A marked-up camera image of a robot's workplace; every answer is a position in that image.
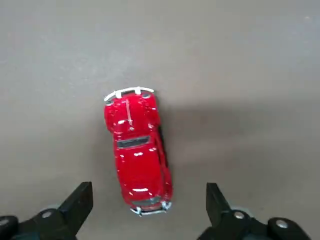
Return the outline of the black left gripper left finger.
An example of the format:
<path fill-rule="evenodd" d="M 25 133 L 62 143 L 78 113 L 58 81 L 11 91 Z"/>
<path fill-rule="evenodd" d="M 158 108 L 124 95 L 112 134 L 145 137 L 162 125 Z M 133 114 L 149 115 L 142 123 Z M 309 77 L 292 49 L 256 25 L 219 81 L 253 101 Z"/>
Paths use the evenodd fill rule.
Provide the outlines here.
<path fill-rule="evenodd" d="M 15 215 L 0 217 L 2 240 L 76 240 L 93 209 L 93 185 L 82 182 L 58 208 L 46 208 L 20 222 Z"/>

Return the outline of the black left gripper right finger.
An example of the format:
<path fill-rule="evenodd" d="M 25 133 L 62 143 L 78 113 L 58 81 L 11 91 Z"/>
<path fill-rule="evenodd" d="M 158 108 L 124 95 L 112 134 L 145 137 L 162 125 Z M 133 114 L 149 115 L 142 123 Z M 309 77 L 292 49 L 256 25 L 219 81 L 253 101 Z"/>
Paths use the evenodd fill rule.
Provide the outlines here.
<path fill-rule="evenodd" d="M 311 237 L 295 222 L 272 217 L 258 221 L 246 211 L 232 209 L 216 183 L 206 184 L 206 212 L 211 226 L 201 240 L 309 240 Z"/>

